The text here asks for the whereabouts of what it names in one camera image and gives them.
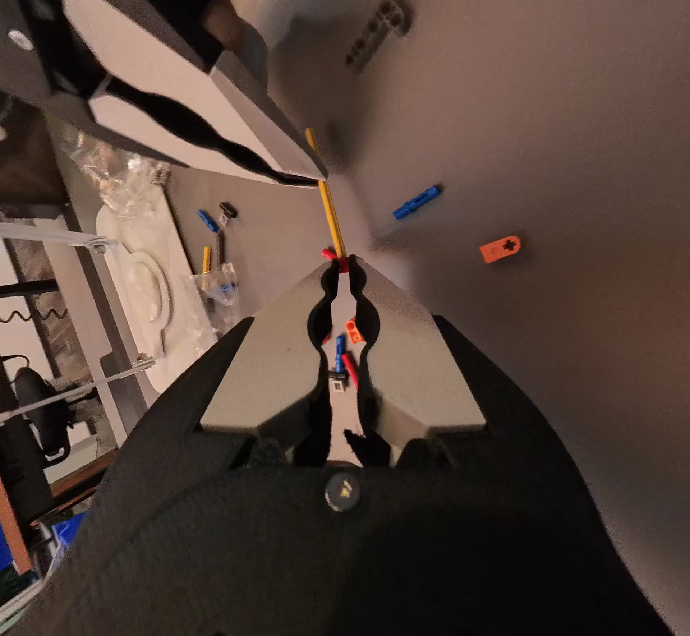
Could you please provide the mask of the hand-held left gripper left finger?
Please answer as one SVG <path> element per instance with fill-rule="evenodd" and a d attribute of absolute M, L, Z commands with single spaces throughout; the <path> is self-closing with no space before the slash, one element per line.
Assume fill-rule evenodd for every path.
<path fill-rule="evenodd" d="M 324 465 L 332 407 L 323 343 L 332 332 L 335 263 L 324 263 L 254 315 L 200 425 L 272 439 L 298 465 Z"/>

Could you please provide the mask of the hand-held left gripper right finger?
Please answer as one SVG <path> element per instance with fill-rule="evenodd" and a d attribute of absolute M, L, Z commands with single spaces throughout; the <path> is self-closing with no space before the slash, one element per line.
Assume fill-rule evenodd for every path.
<path fill-rule="evenodd" d="M 349 259 L 362 434 L 346 440 L 362 465 L 389 465 L 412 441 L 485 429 L 486 418 L 431 312 L 362 258 Z"/>

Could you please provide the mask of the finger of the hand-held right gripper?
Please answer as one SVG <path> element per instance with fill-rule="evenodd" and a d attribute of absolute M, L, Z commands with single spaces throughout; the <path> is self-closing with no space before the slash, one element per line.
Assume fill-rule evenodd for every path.
<path fill-rule="evenodd" d="M 249 147 L 222 137 L 185 105 L 122 80 L 104 81 L 89 98 L 89 107 L 100 127 L 159 152 L 173 163 L 262 183 L 317 187 L 315 178 L 286 173 Z"/>
<path fill-rule="evenodd" d="M 223 51 L 210 70 L 202 70 L 107 0 L 62 0 L 62 5 L 72 28 L 106 72 L 101 84 L 122 80 L 171 98 L 271 166 L 327 180 L 315 150 L 235 54 Z"/>

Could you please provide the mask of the small clear lego parts bag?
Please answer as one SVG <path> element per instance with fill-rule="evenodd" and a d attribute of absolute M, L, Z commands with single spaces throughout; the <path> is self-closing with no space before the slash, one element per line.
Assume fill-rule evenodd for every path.
<path fill-rule="evenodd" d="M 242 319 L 237 273 L 231 262 L 186 278 L 194 321 L 203 337 L 219 340 Z"/>

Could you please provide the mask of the red lego bush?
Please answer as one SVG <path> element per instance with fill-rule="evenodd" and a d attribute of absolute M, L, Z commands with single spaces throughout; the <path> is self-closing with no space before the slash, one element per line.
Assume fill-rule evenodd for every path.
<path fill-rule="evenodd" d="M 349 256 L 338 255 L 334 247 L 323 248 L 321 255 L 329 262 L 335 262 L 341 275 L 351 273 L 352 269 L 354 269 L 353 264 L 356 267 L 357 257 L 354 254 Z"/>

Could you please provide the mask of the long yellow lego axle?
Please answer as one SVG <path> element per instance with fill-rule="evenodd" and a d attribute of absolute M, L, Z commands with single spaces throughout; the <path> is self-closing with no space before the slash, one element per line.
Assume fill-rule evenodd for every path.
<path fill-rule="evenodd" d="M 333 247 L 337 251 L 338 255 L 347 256 L 346 246 L 344 245 L 344 240 L 341 234 L 341 228 L 338 221 L 337 213 L 335 211 L 335 204 L 332 199 L 329 184 L 327 181 L 319 181 L 318 188 L 321 194 L 323 207 L 326 213 L 326 219 L 328 222 L 329 230 L 331 232 Z"/>

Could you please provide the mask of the dark bent lego beam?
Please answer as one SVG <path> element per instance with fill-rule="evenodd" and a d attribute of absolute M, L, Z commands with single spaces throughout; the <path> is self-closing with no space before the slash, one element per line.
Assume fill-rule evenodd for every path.
<path fill-rule="evenodd" d="M 345 55 L 345 67 L 357 73 L 363 71 L 389 37 L 405 37 L 410 26 L 410 14 L 401 2 L 382 0 Z"/>

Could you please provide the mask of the person's right hand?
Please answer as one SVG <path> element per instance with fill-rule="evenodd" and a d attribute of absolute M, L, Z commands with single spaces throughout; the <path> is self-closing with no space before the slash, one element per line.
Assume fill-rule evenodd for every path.
<path fill-rule="evenodd" d="M 240 54 L 246 39 L 245 22 L 231 0 L 211 0 L 202 14 L 202 25 L 226 50 Z"/>

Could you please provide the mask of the black office chair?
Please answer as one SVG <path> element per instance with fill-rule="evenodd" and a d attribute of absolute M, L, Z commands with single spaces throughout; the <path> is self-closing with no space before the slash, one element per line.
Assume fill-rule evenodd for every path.
<path fill-rule="evenodd" d="M 5 363 L 24 359 L 14 378 L 8 377 Z M 26 356 L 1 358 L 1 424 L 13 435 L 21 435 L 32 455 L 41 456 L 41 468 L 56 466 L 71 452 L 68 429 L 73 415 L 64 398 L 38 372 L 30 368 Z"/>

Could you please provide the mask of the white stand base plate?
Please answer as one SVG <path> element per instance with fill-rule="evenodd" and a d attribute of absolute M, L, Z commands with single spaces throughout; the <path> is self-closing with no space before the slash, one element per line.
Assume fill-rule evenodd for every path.
<path fill-rule="evenodd" d="M 155 209 L 150 217 L 120 218 L 106 206 L 102 206 L 96 218 L 96 231 L 100 236 L 118 240 L 128 252 L 148 254 L 163 272 L 171 299 L 171 317 L 164 333 L 164 359 L 154 367 L 145 370 L 151 386 L 162 394 L 215 342 L 203 337 L 194 321 L 194 311 L 186 278 L 192 275 L 177 227 L 162 188 L 155 200 Z M 116 289 L 122 290 L 115 260 L 104 255 L 108 271 Z M 143 353 L 143 337 L 135 337 L 133 312 L 123 308 L 125 319 L 132 334 L 138 353 Z"/>

